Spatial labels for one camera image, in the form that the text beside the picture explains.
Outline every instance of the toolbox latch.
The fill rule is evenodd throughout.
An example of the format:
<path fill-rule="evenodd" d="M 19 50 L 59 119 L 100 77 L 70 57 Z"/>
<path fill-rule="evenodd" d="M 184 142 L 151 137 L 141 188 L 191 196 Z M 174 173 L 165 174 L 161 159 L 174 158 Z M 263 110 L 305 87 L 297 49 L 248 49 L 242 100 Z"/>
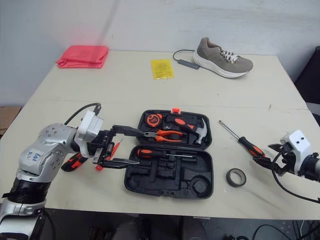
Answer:
<path fill-rule="evenodd" d="M 181 114 L 180 108 L 173 107 L 171 110 L 171 114 Z"/>

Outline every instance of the hammer head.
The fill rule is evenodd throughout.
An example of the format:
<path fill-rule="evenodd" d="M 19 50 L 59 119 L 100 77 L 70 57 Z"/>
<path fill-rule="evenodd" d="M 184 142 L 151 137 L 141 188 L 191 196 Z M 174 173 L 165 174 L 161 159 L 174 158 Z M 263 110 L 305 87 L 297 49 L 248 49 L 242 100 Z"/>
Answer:
<path fill-rule="evenodd" d="M 202 139 L 207 135 L 207 124 L 205 123 L 205 120 L 203 118 L 202 118 L 202 122 L 203 122 L 203 128 L 198 127 L 195 131 L 198 134 L 198 138 L 195 141 L 195 144 L 197 145 L 201 145 Z"/>

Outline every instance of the white shoe sole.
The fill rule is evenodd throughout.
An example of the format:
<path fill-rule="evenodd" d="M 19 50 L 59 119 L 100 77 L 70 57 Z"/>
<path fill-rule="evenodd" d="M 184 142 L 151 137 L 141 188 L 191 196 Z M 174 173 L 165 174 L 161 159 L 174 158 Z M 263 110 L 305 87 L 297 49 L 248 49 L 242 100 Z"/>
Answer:
<path fill-rule="evenodd" d="M 197 53 L 197 50 L 194 51 L 193 61 L 194 61 L 194 63 L 198 64 L 202 68 L 213 71 L 216 74 L 218 74 L 222 77 L 228 78 L 228 79 L 238 78 L 238 77 L 241 77 L 241 76 L 248 73 L 248 71 L 246 71 L 246 72 L 230 72 L 230 71 L 223 70 L 222 68 L 220 68 L 218 65 L 216 65 L 212 61 L 209 61 L 209 60 L 206 60 L 206 59 L 200 57 Z"/>

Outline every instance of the toolbox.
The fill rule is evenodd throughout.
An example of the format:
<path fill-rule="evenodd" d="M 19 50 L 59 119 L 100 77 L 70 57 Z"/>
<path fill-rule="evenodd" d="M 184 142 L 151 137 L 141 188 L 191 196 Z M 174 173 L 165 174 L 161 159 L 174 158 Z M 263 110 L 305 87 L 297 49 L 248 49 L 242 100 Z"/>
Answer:
<path fill-rule="evenodd" d="M 205 149 L 211 144 L 209 119 L 192 112 L 146 110 L 124 177 L 136 193 L 181 199 L 207 199 L 214 191 L 213 161 Z"/>

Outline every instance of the yellow paper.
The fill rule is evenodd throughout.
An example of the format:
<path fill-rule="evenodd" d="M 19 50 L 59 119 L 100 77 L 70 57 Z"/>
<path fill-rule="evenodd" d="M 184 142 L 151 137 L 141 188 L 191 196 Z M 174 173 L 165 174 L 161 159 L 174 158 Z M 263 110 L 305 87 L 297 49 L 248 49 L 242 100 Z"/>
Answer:
<path fill-rule="evenodd" d="M 159 59 L 151 61 L 153 79 L 170 79 L 174 77 L 170 59 Z"/>

